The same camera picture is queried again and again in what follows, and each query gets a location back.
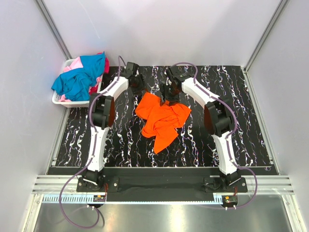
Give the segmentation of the orange t shirt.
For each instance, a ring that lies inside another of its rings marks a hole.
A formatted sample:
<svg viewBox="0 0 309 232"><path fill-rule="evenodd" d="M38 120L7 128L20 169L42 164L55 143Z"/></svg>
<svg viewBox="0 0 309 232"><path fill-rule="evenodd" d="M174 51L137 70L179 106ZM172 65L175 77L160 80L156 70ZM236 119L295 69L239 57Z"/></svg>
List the orange t shirt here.
<svg viewBox="0 0 309 232"><path fill-rule="evenodd" d="M155 138L154 152L158 154L178 136L177 129L183 127L191 109L181 103L170 106L168 101L161 105L158 96L146 92L135 113L146 120L141 133L146 138Z"/></svg>

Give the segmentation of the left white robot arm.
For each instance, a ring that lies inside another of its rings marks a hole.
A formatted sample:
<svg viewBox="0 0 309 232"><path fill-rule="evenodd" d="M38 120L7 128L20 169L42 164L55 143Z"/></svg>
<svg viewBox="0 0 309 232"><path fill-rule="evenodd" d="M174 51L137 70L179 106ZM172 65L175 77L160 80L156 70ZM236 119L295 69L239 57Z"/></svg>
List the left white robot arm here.
<svg viewBox="0 0 309 232"><path fill-rule="evenodd" d="M115 100L128 88L135 95L146 91L142 74L128 76L123 73L120 77L114 78L105 89L90 98L88 111L91 126L90 148L79 185L87 184L93 191L100 191L107 186L103 176L106 138L115 119Z"/></svg>

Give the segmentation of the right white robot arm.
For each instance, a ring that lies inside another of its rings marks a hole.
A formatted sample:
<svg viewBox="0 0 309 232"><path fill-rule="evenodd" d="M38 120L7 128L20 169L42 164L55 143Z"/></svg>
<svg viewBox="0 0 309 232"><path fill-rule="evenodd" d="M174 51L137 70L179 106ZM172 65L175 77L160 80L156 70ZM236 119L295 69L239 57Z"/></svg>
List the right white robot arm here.
<svg viewBox="0 0 309 232"><path fill-rule="evenodd" d="M160 85L161 102L170 106L180 101L179 94L191 96L204 107L204 126L215 142L219 157L219 177L215 178L209 190L231 191L240 181L238 165L235 160L232 145L232 134L236 131L236 116L230 107L229 99L219 97L203 87L196 78L188 72L181 72L174 65L165 71L167 81Z"/></svg>

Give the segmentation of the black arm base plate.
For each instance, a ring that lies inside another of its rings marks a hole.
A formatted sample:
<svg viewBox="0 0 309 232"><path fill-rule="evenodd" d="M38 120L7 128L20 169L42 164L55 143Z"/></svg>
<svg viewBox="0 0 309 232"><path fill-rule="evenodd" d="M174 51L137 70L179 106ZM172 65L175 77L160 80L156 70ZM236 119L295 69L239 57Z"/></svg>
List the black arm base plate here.
<svg viewBox="0 0 309 232"><path fill-rule="evenodd" d="M111 176L105 177L104 186L99 187L93 183L78 179L76 190L78 192L121 192L123 190L154 190L154 189L181 189L201 190L204 192L246 193L248 192L245 178L234 184L220 186L220 178L213 176Z"/></svg>

